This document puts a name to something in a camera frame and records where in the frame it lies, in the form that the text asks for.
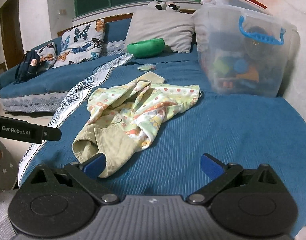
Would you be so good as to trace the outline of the colourful patterned baby garment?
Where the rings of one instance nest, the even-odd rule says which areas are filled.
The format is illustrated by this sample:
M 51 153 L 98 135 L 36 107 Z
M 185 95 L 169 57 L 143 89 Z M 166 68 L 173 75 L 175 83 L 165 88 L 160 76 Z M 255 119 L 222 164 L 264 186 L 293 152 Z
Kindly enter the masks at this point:
M 121 86 L 98 88 L 88 98 L 90 118 L 72 151 L 81 163 L 102 153 L 106 164 L 99 177 L 107 178 L 147 149 L 161 124 L 193 107 L 199 95 L 199 85 L 170 85 L 153 72 Z

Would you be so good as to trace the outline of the white patterned bed sheet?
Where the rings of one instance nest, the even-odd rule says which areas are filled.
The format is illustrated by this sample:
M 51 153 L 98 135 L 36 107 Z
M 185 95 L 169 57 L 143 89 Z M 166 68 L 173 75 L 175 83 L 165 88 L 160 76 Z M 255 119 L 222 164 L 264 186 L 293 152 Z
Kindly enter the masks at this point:
M 62 123 L 72 114 L 72 112 L 74 112 L 75 109 L 86 100 L 94 87 L 103 84 L 109 78 L 109 75 L 114 68 L 125 65 L 132 58 L 132 54 L 125 53 L 96 68 L 91 76 L 80 81 L 77 85 L 70 89 L 47 127 L 59 128 Z M 46 141 L 43 140 L 40 144 L 31 144 L 23 155 L 18 168 L 17 178 L 19 186 L 21 186 L 25 181 L 24 175 L 29 164 L 32 162 L 32 159 L 35 157 L 37 152 L 39 152 L 40 148 L 45 145 L 45 143 Z

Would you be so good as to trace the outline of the grey star print clothing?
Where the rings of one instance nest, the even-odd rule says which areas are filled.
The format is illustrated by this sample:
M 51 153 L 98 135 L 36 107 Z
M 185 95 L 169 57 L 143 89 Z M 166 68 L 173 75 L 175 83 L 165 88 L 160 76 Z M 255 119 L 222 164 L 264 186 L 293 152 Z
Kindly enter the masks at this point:
M 0 142 L 0 193 L 12 190 L 17 183 L 18 164 Z

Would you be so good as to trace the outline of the blue bed cover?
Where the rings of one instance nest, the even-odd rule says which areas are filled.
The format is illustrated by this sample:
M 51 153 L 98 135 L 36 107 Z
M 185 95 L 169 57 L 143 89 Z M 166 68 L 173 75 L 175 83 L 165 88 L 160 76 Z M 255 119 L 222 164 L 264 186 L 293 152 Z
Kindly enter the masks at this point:
M 24 100 L 21 111 L 55 114 L 70 89 L 121 55 L 114 43 L 108 43 L 98 59 L 51 68 L 19 84 L 14 84 L 16 70 L 11 68 L 0 75 L 1 98 L 20 96 Z M 137 67 L 146 62 L 131 59 L 114 68 L 91 93 L 139 77 L 142 72 Z M 148 149 L 135 153 L 114 175 L 96 179 L 95 183 L 118 196 L 186 197 L 209 182 L 201 170 L 204 153 L 225 162 L 237 161 L 246 168 L 268 163 L 297 203 L 293 233 L 306 226 L 306 123 L 297 111 L 283 98 L 213 93 L 197 61 L 195 47 L 189 54 L 163 53 L 149 62 L 156 64 L 156 73 L 170 85 L 199 85 L 201 98 L 193 108 L 163 124 Z M 60 141 L 46 142 L 40 148 L 25 172 L 25 180 L 39 164 L 62 168 L 75 160 L 71 145 L 88 118 L 88 97 L 60 126 Z

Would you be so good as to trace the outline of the dark backpack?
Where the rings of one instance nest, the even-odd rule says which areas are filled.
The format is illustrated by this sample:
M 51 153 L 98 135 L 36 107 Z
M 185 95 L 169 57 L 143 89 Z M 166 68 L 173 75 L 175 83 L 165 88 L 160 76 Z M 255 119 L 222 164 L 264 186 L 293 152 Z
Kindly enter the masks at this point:
M 23 83 L 36 77 L 39 67 L 39 54 L 35 50 L 27 51 L 16 68 L 14 84 Z

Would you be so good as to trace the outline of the wooden door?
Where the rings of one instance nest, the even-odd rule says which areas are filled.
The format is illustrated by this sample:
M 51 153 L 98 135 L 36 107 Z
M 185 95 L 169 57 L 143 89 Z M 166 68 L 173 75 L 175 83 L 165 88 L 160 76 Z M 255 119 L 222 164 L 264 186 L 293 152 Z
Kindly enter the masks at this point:
M 0 8 L 1 37 L 8 69 L 19 64 L 24 56 L 18 2 L 7 0 Z

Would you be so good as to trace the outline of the small butterfly print pillow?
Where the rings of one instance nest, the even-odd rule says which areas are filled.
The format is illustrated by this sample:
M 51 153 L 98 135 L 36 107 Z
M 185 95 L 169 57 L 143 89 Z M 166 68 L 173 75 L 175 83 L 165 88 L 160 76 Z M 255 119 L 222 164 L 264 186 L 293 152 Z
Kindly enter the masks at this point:
M 37 49 L 36 52 L 40 56 L 40 66 L 37 69 L 38 73 L 49 70 L 57 61 L 56 45 L 54 41 Z

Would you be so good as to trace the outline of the small clear plastic packet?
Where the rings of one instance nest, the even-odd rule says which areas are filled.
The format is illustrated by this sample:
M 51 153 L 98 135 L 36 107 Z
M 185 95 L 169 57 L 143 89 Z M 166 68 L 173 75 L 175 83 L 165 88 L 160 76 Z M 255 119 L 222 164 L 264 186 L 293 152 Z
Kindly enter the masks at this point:
M 156 69 L 156 65 L 155 64 L 143 64 L 137 67 L 137 69 L 140 71 L 144 71 L 144 72 L 153 71 Z

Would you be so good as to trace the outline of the large butterfly print pillow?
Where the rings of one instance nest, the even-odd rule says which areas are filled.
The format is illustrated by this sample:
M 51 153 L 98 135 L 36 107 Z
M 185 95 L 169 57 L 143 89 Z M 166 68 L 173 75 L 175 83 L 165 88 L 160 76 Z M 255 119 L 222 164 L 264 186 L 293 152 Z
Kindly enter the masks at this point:
M 100 58 L 105 38 L 105 20 L 98 19 L 66 31 L 54 68 Z

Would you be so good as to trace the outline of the clear plastic storage bin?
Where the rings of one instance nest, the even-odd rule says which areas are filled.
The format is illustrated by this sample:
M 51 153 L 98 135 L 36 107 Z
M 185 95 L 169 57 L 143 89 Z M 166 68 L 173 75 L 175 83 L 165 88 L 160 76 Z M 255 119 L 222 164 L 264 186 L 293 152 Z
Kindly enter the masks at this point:
M 214 92 L 275 97 L 282 83 L 292 37 L 297 27 L 271 15 L 251 0 L 202 0 L 193 13 L 199 63 Z M 272 35 L 284 44 L 270 45 L 246 38 L 247 32 Z

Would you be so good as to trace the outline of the green round cushion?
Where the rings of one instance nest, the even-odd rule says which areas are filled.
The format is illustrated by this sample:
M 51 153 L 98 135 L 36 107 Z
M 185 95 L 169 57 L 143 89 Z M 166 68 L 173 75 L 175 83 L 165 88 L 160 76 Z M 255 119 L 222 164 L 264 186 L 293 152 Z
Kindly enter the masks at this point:
M 162 38 L 139 41 L 127 45 L 126 51 L 136 58 L 148 58 L 164 51 L 165 42 Z

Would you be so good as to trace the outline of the grey pillow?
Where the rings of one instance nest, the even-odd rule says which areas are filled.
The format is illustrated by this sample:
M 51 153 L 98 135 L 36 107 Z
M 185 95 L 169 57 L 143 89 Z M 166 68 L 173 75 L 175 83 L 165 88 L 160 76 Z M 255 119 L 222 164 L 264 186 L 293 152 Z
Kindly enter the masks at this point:
M 131 43 L 162 38 L 168 50 L 189 53 L 194 31 L 190 14 L 151 8 L 139 9 L 133 13 L 124 50 L 127 50 Z

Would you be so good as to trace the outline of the panda plush toy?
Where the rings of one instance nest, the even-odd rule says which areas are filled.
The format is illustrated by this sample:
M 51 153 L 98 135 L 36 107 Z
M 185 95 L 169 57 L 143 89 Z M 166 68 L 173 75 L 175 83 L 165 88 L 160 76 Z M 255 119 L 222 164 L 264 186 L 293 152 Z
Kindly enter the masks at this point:
M 172 1 L 164 2 L 161 0 L 154 0 L 148 4 L 148 7 L 156 10 L 180 12 L 180 6 Z

